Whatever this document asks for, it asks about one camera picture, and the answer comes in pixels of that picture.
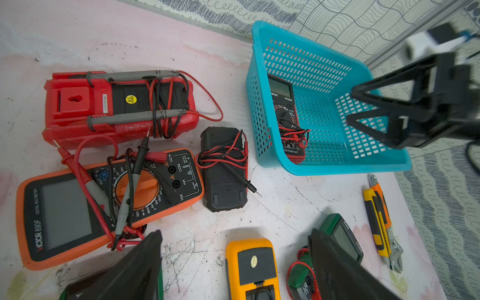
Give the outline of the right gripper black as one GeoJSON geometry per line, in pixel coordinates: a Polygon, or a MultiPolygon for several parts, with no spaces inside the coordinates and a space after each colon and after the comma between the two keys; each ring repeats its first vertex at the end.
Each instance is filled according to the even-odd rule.
{"type": "Polygon", "coordinates": [[[456,54],[478,35],[447,22],[427,30],[427,36],[434,41],[433,55],[352,87],[353,99],[379,108],[347,115],[347,125],[395,150],[423,148],[440,138],[480,140],[480,85],[471,79],[472,67],[456,54]],[[385,108],[435,114],[428,124],[385,108]]]}

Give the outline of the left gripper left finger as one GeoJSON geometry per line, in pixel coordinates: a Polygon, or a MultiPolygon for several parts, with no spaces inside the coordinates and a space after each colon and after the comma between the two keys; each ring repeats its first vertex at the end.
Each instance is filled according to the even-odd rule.
{"type": "Polygon", "coordinates": [[[162,265],[160,230],[150,233],[92,285],[80,300],[123,300],[130,297],[150,274],[146,296],[151,298],[162,265]]]}

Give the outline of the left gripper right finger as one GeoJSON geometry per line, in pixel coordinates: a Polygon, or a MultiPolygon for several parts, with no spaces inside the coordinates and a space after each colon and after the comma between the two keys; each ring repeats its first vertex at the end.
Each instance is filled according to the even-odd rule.
{"type": "Polygon", "coordinates": [[[313,271],[324,300],[397,300],[326,233],[314,229],[309,236],[313,271]]]}

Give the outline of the green multimeter with leads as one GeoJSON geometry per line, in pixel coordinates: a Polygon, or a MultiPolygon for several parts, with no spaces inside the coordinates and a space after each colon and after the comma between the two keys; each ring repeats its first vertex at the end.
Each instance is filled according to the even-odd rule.
{"type": "MultiPolygon", "coordinates": [[[[361,263],[364,257],[363,250],[340,214],[328,215],[319,230],[327,234],[353,260],[361,263]]],[[[313,300],[315,298],[313,262],[307,246],[297,252],[297,261],[289,267],[286,284],[292,300],[313,300]]]]}

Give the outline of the yellow orange multimeter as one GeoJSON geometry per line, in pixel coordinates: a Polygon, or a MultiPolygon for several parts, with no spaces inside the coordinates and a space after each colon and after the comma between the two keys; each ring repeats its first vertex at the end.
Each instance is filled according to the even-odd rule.
{"type": "Polygon", "coordinates": [[[231,241],[226,246],[230,300],[279,300],[280,282],[273,244],[266,238],[231,241]]]}

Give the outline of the dark red-trim multimeter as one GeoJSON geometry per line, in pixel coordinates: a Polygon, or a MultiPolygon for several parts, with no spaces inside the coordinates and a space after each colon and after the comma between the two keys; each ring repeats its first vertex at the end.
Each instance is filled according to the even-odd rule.
{"type": "Polygon", "coordinates": [[[289,160],[299,165],[306,158],[310,130],[300,126],[293,85],[272,74],[267,77],[282,147],[289,160]]]}

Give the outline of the green multimeter DT9205A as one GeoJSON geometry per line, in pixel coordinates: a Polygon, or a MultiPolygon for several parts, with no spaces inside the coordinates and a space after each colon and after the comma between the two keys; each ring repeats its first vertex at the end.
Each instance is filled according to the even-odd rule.
{"type": "MultiPolygon", "coordinates": [[[[101,279],[110,269],[107,268],[102,271],[98,271],[83,279],[80,279],[74,283],[67,285],[60,294],[60,300],[79,300],[81,296],[85,295],[85,292],[101,279]]],[[[159,270],[156,283],[154,284],[154,292],[152,297],[146,296],[146,288],[149,283],[151,275],[147,274],[142,283],[136,288],[136,291],[130,297],[124,297],[124,300],[163,300],[164,294],[160,291],[163,288],[163,273],[159,270]]]]}

